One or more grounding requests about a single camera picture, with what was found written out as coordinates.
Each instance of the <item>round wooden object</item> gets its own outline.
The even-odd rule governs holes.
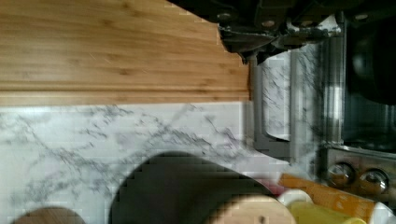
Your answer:
[[[61,207],[47,207],[18,218],[13,224],[85,224],[75,212]]]
[[[206,224],[295,224],[288,208],[263,195],[233,198],[212,214]]]

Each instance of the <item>gray marble veining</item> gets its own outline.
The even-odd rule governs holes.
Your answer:
[[[324,72],[320,44],[307,45],[301,49],[284,52],[269,58],[262,64],[263,102],[265,130],[272,136],[291,141],[291,149],[298,152],[300,165],[310,169],[312,153],[320,144],[322,136],[322,77]],[[295,76],[294,89],[291,76]],[[296,106],[291,108],[290,97]]]
[[[0,108],[0,222],[57,205],[86,223],[107,223],[123,179],[165,150],[276,178],[287,164],[245,147],[243,108],[242,103]]]

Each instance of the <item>black pot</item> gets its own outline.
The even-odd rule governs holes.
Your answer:
[[[274,195],[255,180],[182,152],[155,156],[123,182],[110,224],[201,224],[238,195]]]

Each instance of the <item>black container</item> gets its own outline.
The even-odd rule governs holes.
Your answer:
[[[348,29],[349,89],[384,105],[396,105],[395,22],[392,17]]]
[[[274,195],[257,181],[183,152],[157,155],[122,183],[110,224],[201,224],[239,195]]]

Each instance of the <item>wooden lid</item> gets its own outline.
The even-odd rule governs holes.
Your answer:
[[[263,195],[239,196],[212,214],[206,224],[295,224],[288,208]]]

